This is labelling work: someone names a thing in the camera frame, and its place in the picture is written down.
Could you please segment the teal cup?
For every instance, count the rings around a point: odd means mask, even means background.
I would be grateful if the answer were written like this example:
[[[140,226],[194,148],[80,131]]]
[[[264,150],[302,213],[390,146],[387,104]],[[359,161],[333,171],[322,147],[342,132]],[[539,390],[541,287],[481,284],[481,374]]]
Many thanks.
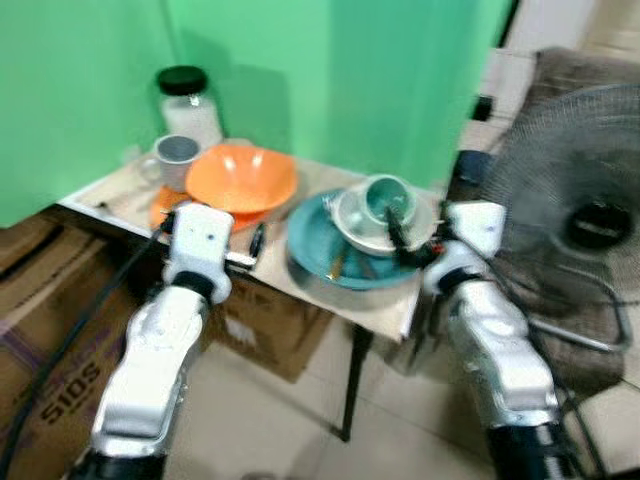
[[[407,227],[415,219],[419,197],[397,175],[371,175],[356,191],[358,210],[380,227]]]

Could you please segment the teal plate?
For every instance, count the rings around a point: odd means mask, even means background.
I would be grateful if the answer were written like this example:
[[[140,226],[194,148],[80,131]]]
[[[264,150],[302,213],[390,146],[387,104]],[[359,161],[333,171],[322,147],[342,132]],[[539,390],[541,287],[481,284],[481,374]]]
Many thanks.
[[[287,247],[292,259],[307,273],[351,291],[375,291],[407,282],[417,270],[404,268],[393,257],[370,255],[355,247],[349,248],[346,264],[337,278],[328,278],[333,259],[340,251],[342,234],[332,224],[324,204],[339,192],[340,189],[328,189],[306,198],[291,211]]]

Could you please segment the brown utensil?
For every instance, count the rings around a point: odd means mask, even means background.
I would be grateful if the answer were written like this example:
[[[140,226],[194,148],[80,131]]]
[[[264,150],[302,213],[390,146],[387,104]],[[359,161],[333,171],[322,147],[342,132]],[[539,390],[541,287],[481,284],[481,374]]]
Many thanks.
[[[349,255],[349,248],[347,246],[339,247],[332,256],[329,269],[326,271],[326,279],[329,282],[338,283],[338,280],[342,278],[343,271],[346,269],[346,260]]]

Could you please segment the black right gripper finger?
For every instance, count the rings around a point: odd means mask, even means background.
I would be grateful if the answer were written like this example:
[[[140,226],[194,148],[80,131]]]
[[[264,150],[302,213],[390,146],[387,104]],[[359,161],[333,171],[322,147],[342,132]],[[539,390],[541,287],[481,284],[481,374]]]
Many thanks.
[[[397,262],[411,262],[412,252],[408,248],[406,236],[404,236],[404,227],[401,223],[401,211],[398,207],[387,206],[384,209],[385,218],[387,218],[387,230],[394,250],[394,259]]]

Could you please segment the glass jar with black lid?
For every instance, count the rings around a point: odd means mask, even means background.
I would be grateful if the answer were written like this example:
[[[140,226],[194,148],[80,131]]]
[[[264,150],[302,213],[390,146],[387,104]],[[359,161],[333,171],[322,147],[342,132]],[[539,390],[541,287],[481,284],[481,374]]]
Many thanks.
[[[204,69],[175,65],[155,77],[163,99],[160,111],[168,134],[191,138],[201,150],[225,140],[218,105],[209,92],[210,78]]]

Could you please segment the green backdrop cloth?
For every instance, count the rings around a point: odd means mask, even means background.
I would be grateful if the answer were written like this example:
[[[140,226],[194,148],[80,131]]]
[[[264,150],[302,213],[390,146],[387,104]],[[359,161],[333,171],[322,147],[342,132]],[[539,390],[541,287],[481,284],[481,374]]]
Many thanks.
[[[229,137],[433,186],[512,1],[0,0],[0,228],[150,150],[178,65]]]

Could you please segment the small cardboard box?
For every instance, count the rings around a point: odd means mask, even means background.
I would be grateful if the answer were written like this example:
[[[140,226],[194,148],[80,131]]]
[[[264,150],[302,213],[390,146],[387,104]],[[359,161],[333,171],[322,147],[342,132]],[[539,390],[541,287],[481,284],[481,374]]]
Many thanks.
[[[228,300],[212,310],[205,335],[294,383],[325,337],[335,315],[275,291],[270,285],[236,278]]]

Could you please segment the grey mug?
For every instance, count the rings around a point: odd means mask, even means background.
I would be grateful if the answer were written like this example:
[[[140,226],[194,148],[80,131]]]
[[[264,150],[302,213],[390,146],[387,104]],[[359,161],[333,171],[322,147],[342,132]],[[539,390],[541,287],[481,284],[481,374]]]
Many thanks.
[[[186,179],[191,165],[200,156],[200,143],[183,134],[166,134],[154,142],[150,154],[137,163],[137,172],[151,186],[161,186],[170,191],[187,191]]]

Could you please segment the black table leg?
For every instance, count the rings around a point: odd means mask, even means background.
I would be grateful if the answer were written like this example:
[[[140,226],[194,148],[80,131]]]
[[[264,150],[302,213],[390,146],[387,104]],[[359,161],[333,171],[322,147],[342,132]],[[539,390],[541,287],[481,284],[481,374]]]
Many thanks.
[[[348,443],[351,439],[352,426],[355,422],[357,410],[358,392],[364,375],[366,357],[369,356],[372,347],[372,333],[364,326],[352,326],[352,344],[349,352],[348,376],[346,381],[346,393],[344,393],[344,406],[342,424],[337,430],[339,440]]]

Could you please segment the orange bowl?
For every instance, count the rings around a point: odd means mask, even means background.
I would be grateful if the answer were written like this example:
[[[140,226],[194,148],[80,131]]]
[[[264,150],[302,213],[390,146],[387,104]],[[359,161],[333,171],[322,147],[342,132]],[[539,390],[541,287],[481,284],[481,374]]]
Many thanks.
[[[186,192],[195,200],[233,214],[282,206],[297,191],[292,156],[256,146],[212,146],[197,156],[186,175]]]

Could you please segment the large printed cardboard box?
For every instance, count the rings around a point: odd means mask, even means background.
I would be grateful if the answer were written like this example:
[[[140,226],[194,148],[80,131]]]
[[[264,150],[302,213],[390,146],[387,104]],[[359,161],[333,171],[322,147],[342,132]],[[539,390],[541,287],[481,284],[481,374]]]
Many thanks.
[[[41,367],[109,283],[122,253],[45,215],[0,230],[0,454]],[[124,285],[84,326],[29,413],[8,480],[61,480],[90,440],[140,301]]]

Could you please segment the cream bowl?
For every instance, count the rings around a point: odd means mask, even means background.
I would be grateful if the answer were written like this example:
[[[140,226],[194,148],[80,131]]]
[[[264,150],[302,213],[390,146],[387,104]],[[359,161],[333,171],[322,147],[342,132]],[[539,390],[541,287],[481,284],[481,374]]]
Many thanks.
[[[379,257],[390,257],[396,252],[387,225],[370,220],[362,212],[352,188],[338,189],[330,201],[329,214],[339,233],[357,250]],[[419,250],[428,242],[434,232],[436,218],[436,197],[420,192],[415,214],[401,228],[407,250]]]

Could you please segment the orange plate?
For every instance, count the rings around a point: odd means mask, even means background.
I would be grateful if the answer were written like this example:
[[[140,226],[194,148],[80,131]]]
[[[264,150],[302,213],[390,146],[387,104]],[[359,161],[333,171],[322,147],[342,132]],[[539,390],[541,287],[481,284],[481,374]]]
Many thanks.
[[[148,207],[150,228],[152,230],[159,228],[170,211],[182,204],[189,204],[189,202],[196,202],[196,200],[187,195],[187,193],[178,193],[168,187],[161,187],[157,191],[154,200],[152,200],[150,207]],[[232,232],[239,233],[243,232],[243,230],[251,229],[261,221],[264,221],[268,214],[269,211],[233,212],[234,224]]]

